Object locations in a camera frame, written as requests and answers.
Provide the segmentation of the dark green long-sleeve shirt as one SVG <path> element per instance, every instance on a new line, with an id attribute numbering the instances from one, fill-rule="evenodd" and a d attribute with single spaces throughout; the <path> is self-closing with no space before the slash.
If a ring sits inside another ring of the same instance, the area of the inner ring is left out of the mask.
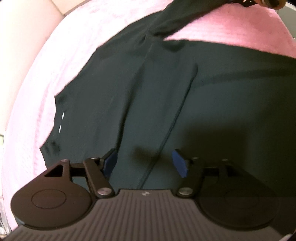
<path id="1" fill-rule="evenodd" d="M 173 1 L 99 47 L 56 97 L 45 165 L 110 149 L 115 189 L 167 189 L 173 150 L 231 159 L 295 196 L 295 60 L 201 41 L 165 41 L 225 1 Z"/>

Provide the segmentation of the pink fuzzy bed blanket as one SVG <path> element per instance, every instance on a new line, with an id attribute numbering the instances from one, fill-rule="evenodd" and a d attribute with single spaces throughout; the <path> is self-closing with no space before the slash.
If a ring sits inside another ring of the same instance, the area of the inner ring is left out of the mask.
<path id="1" fill-rule="evenodd" d="M 62 15 L 51 1 L 1 3 L 1 208 L 41 174 L 40 151 L 54 126 L 55 96 L 93 52 L 129 24 L 168 1 L 88 1 Z M 262 1 L 226 4 L 173 34 L 295 57 L 295 41 Z"/>

